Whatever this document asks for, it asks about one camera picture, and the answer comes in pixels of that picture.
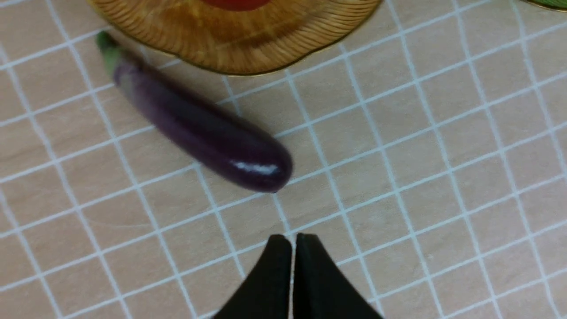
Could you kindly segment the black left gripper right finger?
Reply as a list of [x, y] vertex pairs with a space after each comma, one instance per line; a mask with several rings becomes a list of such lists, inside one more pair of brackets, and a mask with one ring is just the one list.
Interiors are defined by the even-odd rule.
[[380, 319], [381, 315], [342, 274], [315, 234], [296, 236], [292, 317]]

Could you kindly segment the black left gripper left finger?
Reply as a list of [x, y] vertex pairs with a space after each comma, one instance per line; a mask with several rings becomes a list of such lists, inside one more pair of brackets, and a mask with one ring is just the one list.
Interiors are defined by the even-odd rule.
[[292, 245], [281, 235], [268, 238], [261, 256], [215, 319], [286, 319], [289, 314]]

